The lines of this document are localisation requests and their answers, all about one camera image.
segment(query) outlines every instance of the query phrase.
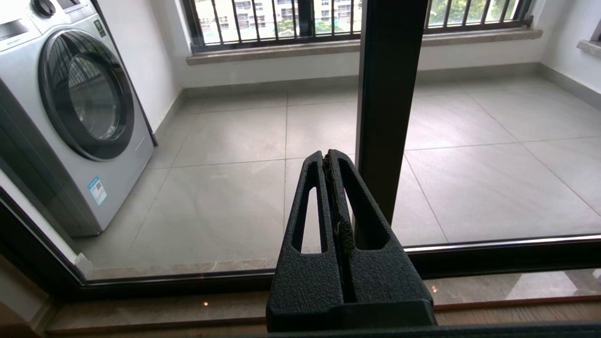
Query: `stone window ledge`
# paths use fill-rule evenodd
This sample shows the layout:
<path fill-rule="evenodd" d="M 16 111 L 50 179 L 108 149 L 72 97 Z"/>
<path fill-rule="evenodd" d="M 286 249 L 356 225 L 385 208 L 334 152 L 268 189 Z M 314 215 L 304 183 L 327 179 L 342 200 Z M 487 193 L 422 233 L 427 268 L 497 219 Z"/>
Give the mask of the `stone window ledge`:
<path fill-rule="evenodd" d="M 424 35 L 422 47 L 465 45 L 470 43 L 533 40 L 543 31 L 528 28 L 493 29 L 490 31 L 455 32 Z M 232 51 L 198 53 L 186 59 L 189 66 L 208 63 L 301 57 L 306 55 L 359 52 L 358 40 L 307 43 L 274 47 L 245 48 Z"/>
<path fill-rule="evenodd" d="M 601 58 L 601 41 L 580 40 L 576 47 L 594 57 Z"/>

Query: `gray tiled floor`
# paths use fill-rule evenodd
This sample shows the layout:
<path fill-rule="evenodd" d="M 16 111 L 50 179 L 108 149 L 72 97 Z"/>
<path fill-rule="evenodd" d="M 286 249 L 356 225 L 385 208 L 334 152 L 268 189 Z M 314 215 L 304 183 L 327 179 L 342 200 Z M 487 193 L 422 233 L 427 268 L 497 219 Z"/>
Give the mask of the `gray tiled floor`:
<path fill-rule="evenodd" d="M 353 157 L 357 93 L 190 100 L 107 231 L 77 242 L 96 268 L 277 257 L 303 158 Z M 541 78 L 419 82 L 392 229 L 404 245 L 599 233 L 600 146 L 601 112 Z M 319 252 L 314 194 L 308 210 Z"/>

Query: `washing machine door glass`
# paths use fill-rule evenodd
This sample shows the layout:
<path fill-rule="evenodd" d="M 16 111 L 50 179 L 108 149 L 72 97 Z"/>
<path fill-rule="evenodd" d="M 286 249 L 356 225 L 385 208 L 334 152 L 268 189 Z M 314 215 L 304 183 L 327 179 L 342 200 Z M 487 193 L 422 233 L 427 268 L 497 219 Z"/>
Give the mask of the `washing machine door glass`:
<path fill-rule="evenodd" d="M 80 155 L 114 159 L 132 137 L 130 85 L 112 52 L 76 29 L 54 34 L 40 58 L 40 89 L 57 133 Z"/>

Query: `blue sticker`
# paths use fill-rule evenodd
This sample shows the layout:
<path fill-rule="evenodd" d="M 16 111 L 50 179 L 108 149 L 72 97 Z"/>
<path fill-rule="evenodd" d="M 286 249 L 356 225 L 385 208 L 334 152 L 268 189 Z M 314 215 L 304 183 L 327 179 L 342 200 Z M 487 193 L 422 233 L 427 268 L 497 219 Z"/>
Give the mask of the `blue sticker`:
<path fill-rule="evenodd" d="M 106 200 L 106 191 L 98 176 L 96 176 L 92 182 L 90 182 L 88 189 L 90 190 L 90 193 L 92 193 L 92 197 L 94 197 L 96 204 L 101 206 Z"/>

